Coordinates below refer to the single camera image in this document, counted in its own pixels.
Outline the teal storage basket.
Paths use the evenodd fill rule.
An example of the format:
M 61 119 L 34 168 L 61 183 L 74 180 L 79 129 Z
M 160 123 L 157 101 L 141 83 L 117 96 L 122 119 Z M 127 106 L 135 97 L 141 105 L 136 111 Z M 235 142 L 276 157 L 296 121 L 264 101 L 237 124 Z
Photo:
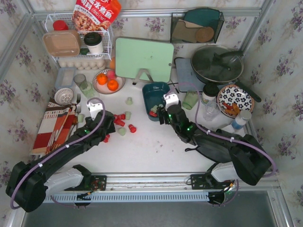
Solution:
M 154 82 L 146 84 L 142 88 L 143 100 L 145 105 L 145 110 L 148 118 L 153 122 L 158 122 L 159 118 L 156 116 L 150 115 L 151 109 L 155 105 L 165 105 L 163 96 L 167 94 L 170 90 L 170 87 L 165 82 Z

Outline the green capsule top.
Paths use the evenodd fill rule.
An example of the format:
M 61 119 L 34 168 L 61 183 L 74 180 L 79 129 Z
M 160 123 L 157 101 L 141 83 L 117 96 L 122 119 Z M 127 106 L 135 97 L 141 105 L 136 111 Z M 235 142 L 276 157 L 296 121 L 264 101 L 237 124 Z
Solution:
M 132 105 L 132 104 L 133 104 L 133 99 L 132 99 L 132 97 L 128 97 L 128 98 L 126 99 L 125 103 L 126 103 L 127 105 Z

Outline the clear plastic cup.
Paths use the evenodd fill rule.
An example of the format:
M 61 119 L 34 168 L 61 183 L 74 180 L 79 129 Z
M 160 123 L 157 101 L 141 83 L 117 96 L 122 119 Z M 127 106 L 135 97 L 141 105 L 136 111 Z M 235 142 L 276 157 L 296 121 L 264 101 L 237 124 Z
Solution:
M 205 106 L 204 119 L 206 121 L 212 121 L 220 113 L 219 106 L 216 102 L 209 102 Z

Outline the grey microfibre glove cloth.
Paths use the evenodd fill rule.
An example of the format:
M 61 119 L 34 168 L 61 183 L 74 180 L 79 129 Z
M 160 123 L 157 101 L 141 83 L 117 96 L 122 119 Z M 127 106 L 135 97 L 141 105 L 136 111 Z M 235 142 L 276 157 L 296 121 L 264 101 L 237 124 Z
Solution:
M 227 163 L 231 161 L 229 151 L 226 147 L 211 142 L 198 144 L 195 148 L 185 149 L 185 152 L 189 151 L 197 151 L 205 158 L 217 163 Z

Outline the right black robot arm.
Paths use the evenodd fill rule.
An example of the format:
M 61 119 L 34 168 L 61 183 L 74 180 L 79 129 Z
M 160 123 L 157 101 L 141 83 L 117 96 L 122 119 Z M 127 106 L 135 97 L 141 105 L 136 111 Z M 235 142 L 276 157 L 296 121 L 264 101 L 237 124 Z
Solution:
M 187 118 L 176 94 L 164 94 L 163 99 L 165 104 L 158 107 L 160 124 L 170 125 L 181 141 L 195 146 L 195 151 L 213 161 L 200 175 L 201 184 L 207 188 L 239 179 L 254 186 L 262 177 L 275 173 L 273 159 L 253 136 L 212 131 Z

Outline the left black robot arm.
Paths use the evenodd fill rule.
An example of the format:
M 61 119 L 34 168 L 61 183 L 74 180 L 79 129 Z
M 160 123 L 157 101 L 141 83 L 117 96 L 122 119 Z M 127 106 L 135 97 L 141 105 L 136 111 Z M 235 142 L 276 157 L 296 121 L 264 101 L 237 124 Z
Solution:
M 89 99 L 87 107 L 90 117 L 65 143 L 29 164 L 20 161 L 14 165 L 6 188 L 11 209 L 22 208 L 26 212 L 37 209 L 46 198 L 45 183 L 57 170 L 115 132 L 115 117 L 100 98 Z

